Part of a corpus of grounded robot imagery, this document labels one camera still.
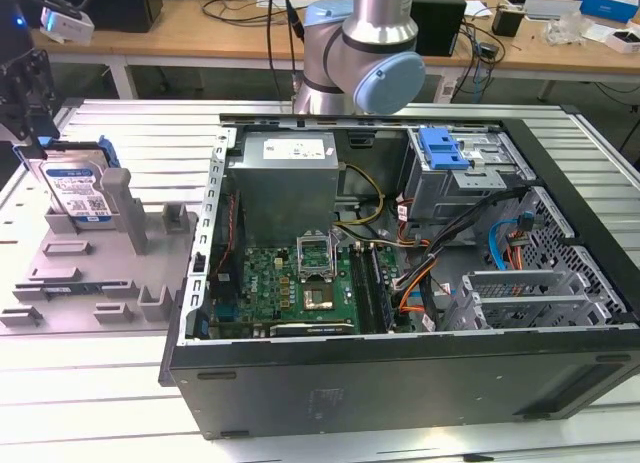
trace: aluminum extrusion table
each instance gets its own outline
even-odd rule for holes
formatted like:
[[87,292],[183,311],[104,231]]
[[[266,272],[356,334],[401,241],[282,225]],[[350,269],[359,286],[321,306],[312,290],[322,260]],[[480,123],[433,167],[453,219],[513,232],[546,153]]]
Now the aluminum extrusion table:
[[[86,101],[58,117],[63,137],[108,135],[147,209],[198,211],[219,113],[288,113],[269,102]],[[640,177],[579,115],[559,107],[414,105],[406,114],[522,118],[640,265]],[[46,230],[48,197],[19,169],[0,194],[0,305],[15,302]],[[205,441],[176,388],[157,383],[164,335],[0,338],[0,461],[225,462],[640,459],[640,377],[565,421]]]

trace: blue plastic clip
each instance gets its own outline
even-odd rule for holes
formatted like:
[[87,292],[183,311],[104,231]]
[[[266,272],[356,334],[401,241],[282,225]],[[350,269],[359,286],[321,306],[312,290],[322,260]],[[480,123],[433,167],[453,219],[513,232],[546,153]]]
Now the blue plastic clip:
[[471,163],[460,154],[458,142],[444,128],[420,128],[420,144],[433,170],[467,170]]
[[118,161],[118,156],[116,155],[116,150],[113,147],[113,144],[104,136],[101,136],[98,141],[98,146],[107,152],[109,167],[120,168],[120,162]]

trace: wooden desk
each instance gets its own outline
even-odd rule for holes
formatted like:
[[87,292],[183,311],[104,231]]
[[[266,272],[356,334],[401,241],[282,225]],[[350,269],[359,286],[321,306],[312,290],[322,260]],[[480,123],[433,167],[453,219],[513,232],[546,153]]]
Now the wooden desk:
[[[500,0],[483,0],[495,6]],[[237,8],[246,2],[232,2]],[[214,13],[222,5],[210,6]],[[265,10],[249,6],[226,11],[227,18],[264,14]],[[476,18],[474,23],[489,29],[492,18]],[[585,46],[551,47],[541,36],[545,23],[524,20],[515,38],[501,38],[507,49],[505,59],[494,71],[498,78],[540,80],[574,80],[602,82],[640,82],[640,56],[620,55],[601,43],[588,41]],[[202,14],[197,0],[165,0],[162,15],[150,32],[128,34],[96,31],[89,46],[54,43],[34,32],[36,45],[46,49],[53,62],[105,64],[111,68],[120,98],[136,98],[129,67],[182,66],[209,68],[268,68],[264,27],[246,28],[216,21]],[[291,68],[286,26],[272,30],[274,66]],[[294,42],[296,59],[302,67],[303,47]],[[428,57],[427,73],[441,76],[436,102],[449,102],[452,89],[471,60],[469,42],[460,38],[450,58]]]
[[[231,2],[238,8],[246,2]],[[222,5],[210,5],[218,14]],[[263,15],[263,8],[250,6],[239,11],[226,11],[226,18],[247,18]],[[213,68],[268,68],[266,30],[264,26],[247,28],[233,26],[202,14],[197,0],[164,0],[160,18],[150,32],[121,33],[96,31],[89,46],[55,43],[34,31],[39,48],[46,49],[51,61],[106,64],[111,68],[121,98],[136,98],[129,66],[183,66]],[[302,68],[303,45],[295,39],[296,60]],[[290,69],[289,35],[285,25],[272,26],[274,66]],[[446,67],[461,67],[464,59],[427,58],[428,72],[442,74]]]
[[[502,0],[480,0],[495,7]],[[597,23],[623,28],[625,25],[611,20],[594,19]],[[491,31],[493,16],[476,18],[473,23]],[[542,36],[546,22],[524,18],[514,38],[499,37],[505,46],[504,60],[496,67],[497,78],[525,78],[542,80],[573,80],[602,82],[640,82],[640,55],[623,55],[602,43],[586,40],[584,45],[549,45]],[[480,41],[493,42],[489,36],[479,34]],[[469,64],[471,45],[460,38],[457,54]],[[546,84],[539,97],[546,98],[552,84]]]

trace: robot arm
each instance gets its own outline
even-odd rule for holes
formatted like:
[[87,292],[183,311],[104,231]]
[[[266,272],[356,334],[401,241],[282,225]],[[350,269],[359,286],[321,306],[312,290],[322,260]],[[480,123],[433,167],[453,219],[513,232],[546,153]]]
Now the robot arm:
[[304,81],[294,111],[391,114],[425,79],[412,0],[323,0],[307,9]]

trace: blue cable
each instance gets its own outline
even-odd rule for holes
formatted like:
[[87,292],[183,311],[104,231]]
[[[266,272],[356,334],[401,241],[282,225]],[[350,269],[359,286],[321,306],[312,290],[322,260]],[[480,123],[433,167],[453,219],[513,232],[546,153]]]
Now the blue cable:
[[496,266],[499,270],[504,271],[507,269],[507,265],[504,264],[504,260],[502,259],[502,255],[500,254],[500,250],[498,250],[498,241],[496,240],[496,233],[498,232],[498,228],[502,225],[509,225],[511,223],[518,223],[517,218],[512,218],[510,220],[501,220],[493,224],[491,229],[489,230],[489,252],[491,253],[491,257],[493,261],[495,261]]

